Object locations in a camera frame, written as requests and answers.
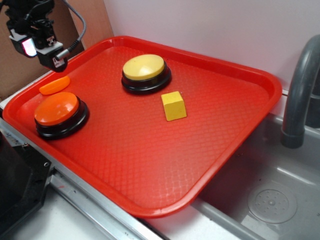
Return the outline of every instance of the white wall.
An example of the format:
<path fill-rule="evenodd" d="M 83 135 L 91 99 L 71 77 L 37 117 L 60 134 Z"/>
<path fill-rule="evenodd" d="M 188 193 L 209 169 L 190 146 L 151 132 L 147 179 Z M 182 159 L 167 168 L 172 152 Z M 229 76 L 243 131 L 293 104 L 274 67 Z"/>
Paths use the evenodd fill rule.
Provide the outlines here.
<path fill-rule="evenodd" d="M 104 0 L 127 35 L 277 76 L 289 89 L 299 55 L 320 34 L 320 0 Z"/>

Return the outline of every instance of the orange plastic piece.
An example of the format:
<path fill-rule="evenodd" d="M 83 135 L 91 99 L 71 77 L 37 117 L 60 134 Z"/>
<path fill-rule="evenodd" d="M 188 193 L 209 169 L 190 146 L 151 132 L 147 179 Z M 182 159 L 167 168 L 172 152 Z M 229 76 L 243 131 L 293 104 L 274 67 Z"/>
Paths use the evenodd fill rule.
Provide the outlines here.
<path fill-rule="evenodd" d="M 68 76 L 61 77 L 39 88 L 40 93 L 43 95 L 50 95 L 60 92 L 70 84 Z"/>
<path fill-rule="evenodd" d="M 53 126 L 69 119 L 78 109 L 79 101 L 71 92 L 59 92 L 45 99 L 34 111 L 41 125 Z"/>

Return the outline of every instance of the sink drain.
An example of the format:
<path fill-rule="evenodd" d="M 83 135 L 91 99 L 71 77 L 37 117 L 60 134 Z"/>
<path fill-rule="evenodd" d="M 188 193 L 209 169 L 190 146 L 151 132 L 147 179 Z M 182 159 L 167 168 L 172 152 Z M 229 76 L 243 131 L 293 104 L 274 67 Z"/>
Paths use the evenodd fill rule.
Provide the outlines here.
<path fill-rule="evenodd" d="M 251 191 L 248 196 L 248 207 L 259 220 L 270 224 L 280 224 L 295 215 L 297 201 L 285 186 L 268 183 Z"/>

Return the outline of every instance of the orange slice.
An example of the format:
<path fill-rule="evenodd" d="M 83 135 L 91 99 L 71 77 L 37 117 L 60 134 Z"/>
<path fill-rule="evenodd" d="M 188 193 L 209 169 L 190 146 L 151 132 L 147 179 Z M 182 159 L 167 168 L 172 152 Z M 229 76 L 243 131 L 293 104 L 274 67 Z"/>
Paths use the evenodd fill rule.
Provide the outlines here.
<path fill-rule="evenodd" d="M 43 95 L 55 94 L 65 89 L 69 84 L 70 84 L 70 78 L 68 76 L 64 76 L 40 87 L 39 91 Z"/>

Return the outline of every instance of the tray rim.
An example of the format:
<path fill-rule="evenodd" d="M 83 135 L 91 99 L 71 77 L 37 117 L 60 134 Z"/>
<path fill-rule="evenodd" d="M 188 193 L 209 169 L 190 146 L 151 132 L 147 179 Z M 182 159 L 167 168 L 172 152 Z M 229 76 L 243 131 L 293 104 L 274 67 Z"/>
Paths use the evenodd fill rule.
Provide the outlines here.
<path fill-rule="evenodd" d="M 11 99 L 6 107 L 3 110 L 3 118 L 6 122 L 11 124 L 15 129 L 17 129 L 19 132 L 21 132 L 23 135 L 25 135 L 27 138 L 32 140 L 36 145 L 38 145 L 40 148 L 42 148 L 44 151 L 46 151 L 49 155 L 53 156 L 55 159 L 64 158 L 64 155 L 58 151 L 56 151 L 52 146 L 50 146 L 46 141 L 43 141 L 38 136 L 34 136 L 32 132 L 30 132 L 28 129 L 26 129 L 19 121 L 17 121 L 14 118 L 14 113 L 19 109 L 19 106 L 22 106 L 22 104 L 29 101 L 31 98 L 33 98 L 35 95 L 32 94 L 32 96 L 28 97 L 26 96 L 26 92 L 31 92 L 38 94 L 39 92 L 37 89 L 39 89 L 40 86 L 46 84 L 47 82 L 52 80 L 52 77 L 54 76 L 54 79 L 57 79 L 59 77 L 63 77 L 67 75 L 68 73 L 72 72 L 77 68 L 77 63 L 81 62 L 82 64 L 86 61 L 90 60 L 92 57 L 94 57 L 96 54 L 101 52 L 101 50 L 106 50 L 108 48 L 113 47 L 119 47 L 124 46 L 126 42 L 135 43 L 140 46 L 147 46 L 149 48 L 148 50 L 143 49 L 144 52 L 154 52 L 155 49 L 158 49 L 158 51 L 161 51 L 163 53 L 162 57 L 170 58 L 172 60 L 177 60 L 177 56 L 179 58 L 178 62 L 182 62 L 185 64 L 190 64 L 188 62 L 189 59 L 192 59 L 195 63 L 192 64 L 192 66 L 200 67 L 202 69 L 210 70 L 212 65 L 215 65 L 216 70 L 213 72 L 217 72 L 220 74 L 223 74 L 223 72 L 230 70 L 231 68 L 237 71 L 245 72 L 245 74 L 253 74 L 256 77 L 260 77 L 261 80 L 261 87 L 264 89 L 268 88 L 267 93 L 269 94 L 269 101 L 267 104 L 260 110 L 259 113 L 257 113 L 246 125 L 245 128 L 243 128 L 239 135 L 231 142 L 231 144 L 222 152 L 222 154 L 216 159 L 214 164 L 211 165 L 211 167 L 204 172 L 204 174 L 201 176 L 200 179 L 193 185 L 191 189 L 196 190 L 197 194 L 194 193 L 194 191 L 188 191 L 181 199 L 179 199 L 177 202 L 167 205 L 163 208 L 145 208 L 138 206 L 136 203 L 132 202 L 130 199 L 126 198 L 121 194 L 121 196 L 115 197 L 114 195 L 117 195 L 118 191 L 116 191 L 113 187 L 109 186 L 108 184 L 105 184 L 103 181 L 101 181 L 99 178 L 97 178 L 95 175 L 93 175 L 90 172 L 86 172 L 85 169 L 81 170 L 81 166 L 69 162 L 66 167 L 70 169 L 72 172 L 74 172 L 73 169 L 76 169 L 78 172 L 75 172 L 76 175 L 79 176 L 79 171 L 82 171 L 81 178 L 84 179 L 96 179 L 100 182 L 100 184 L 107 185 L 107 188 L 112 190 L 111 197 L 109 195 L 106 195 L 103 193 L 107 198 L 110 197 L 111 200 L 114 200 L 116 198 L 116 204 L 118 204 L 120 207 L 122 207 L 124 210 L 128 211 L 129 213 L 135 215 L 136 217 L 142 217 L 142 218 L 156 218 L 156 217 L 163 217 L 169 214 L 172 214 L 176 212 L 177 210 L 182 209 L 183 207 L 186 207 L 188 204 L 190 204 L 197 195 L 201 192 L 201 190 L 205 187 L 206 183 L 210 181 L 210 179 L 213 178 L 213 176 L 219 171 L 219 169 L 224 165 L 224 163 L 228 160 L 228 158 L 234 153 L 234 151 L 242 144 L 242 142 L 250 135 L 250 133 L 258 126 L 258 124 L 264 119 L 264 117 L 269 113 L 269 111 L 273 108 L 273 106 L 278 102 L 282 95 L 282 86 L 279 82 L 279 80 L 273 76 L 272 74 L 265 72 L 263 70 L 259 70 L 256 68 L 244 66 L 237 63 L 232 63 L 229 61 L 213 58 L 210 56 L 205 56 L 198 53 L 193 53 L 181 49 L 177 49 L 174 47 L 158 44 L 151 41 L 146 41 L 143 39 L 131 37 L 131 36 L 116 36 L 107 38 L 105 40 L 102 40 L 92 47 L 88 48 L 87 50 L 83 51 L 82 53 L 78 54 L 76 57 L 72 58 L 69 61 L 69 66 L 67 69 L 62 73 L 55 73 L 51 72 L 47 75 L 45 75 L 43 78 L 39 79 L 39 81 L 35 82 L 34 84 L 30 85 L 26 89 L 24 89 L 22 92 L 20 92 L 18 95 L 16 95 L 13 99 Z M 123 203 L 130 202 L 129 207 L 123 206 Z"/>

